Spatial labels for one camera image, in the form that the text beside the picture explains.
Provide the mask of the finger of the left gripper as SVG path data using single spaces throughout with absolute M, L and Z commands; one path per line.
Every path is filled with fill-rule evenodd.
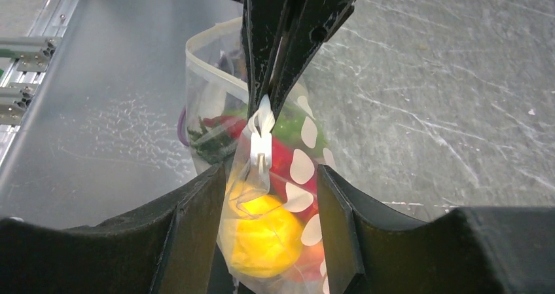
M 270 80 L 270 105 L 279 117 L 285 100 L 323 43 L 351 16 L 356 0 L 293 0 Z
M 263 97 L 278 118 L 298 78 L 313 60 L 310 47 L 293 44 L 306 0 L 243 0 L 242 46 L 247 68 L 247 115 Z

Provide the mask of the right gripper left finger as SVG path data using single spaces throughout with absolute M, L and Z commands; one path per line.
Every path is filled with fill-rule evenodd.
M 95 227 L 1 220 L 2 293 L 207 293 L 224 167 Z

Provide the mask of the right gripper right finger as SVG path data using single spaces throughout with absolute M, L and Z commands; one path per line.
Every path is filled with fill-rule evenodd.
M 554 209 L 460 207 L 431 222 L 317 169 L 331 293 L 553 293 Z

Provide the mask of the yellow toy pear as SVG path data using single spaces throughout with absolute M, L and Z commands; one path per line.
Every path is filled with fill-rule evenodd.
M 229 177 L 219 225 L 219 245 L 236 274 L 275 277 L 291 268 L 302 252 L 301 222 L 281 198 Z

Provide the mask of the clear dotted zip top bag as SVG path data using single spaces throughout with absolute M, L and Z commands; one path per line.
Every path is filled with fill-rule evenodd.
M 213 118 L 226 111 L 240 110 L 247 119 L 241 134 L 237 137 L 234 154 L 219 162 L 226 166 L 226 183 L 231 176 L 242 178 L 265 192 L 270 192 L 270 168 L 272 167 L 272 136 L 278 118 L 275 118 L 267 102 L 256 111 L 253 118 L 247 115 L 247 68 L 240 41 L 242 20 L 235 18 L 215 24 L 191 37 L 185 46 L 186 54 L 186 93 L 187 98 L 178 125 L 179 137 L 188 145 L 197 172 L 202 172 L 215 164 L 208 164 L 200 159 L 189 145 L 188 127 L 197 127 L 201 118 Z M 285 105 L 295 105 L 307 112 L 301 136 L 303 142 L 314 148 L 317 138 L 316 118 L 308 101 L 308 93 L 297 82 Z M 320 164 L 334 164 L 332 151 L 325 147 L 321 156 L 310 156 L 315 160 L 316 169 Z M 302 223 L 300 241 L 303 246 L 312 246 L 323 242 L 319 206 L 318 213 L 307 223 Z M 271 278 L 254 278 L 236 274 L 227 265 L 219 245 L 224 263 L 232 279 L 238 284 L 242 293 L 328 293 L 329 283 L 326 261 L 321 265 L 322 277 L 315 281 L 296 283 L 283 277 L 283 273 Z

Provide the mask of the toy peach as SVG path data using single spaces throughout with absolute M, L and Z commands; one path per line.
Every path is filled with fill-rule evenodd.
M 303 246 L 300 257 L 283 273 L 283 277 L 296 283 L 315 281 L 322 277 L 321 265 L 325 260 L 323 242 Z

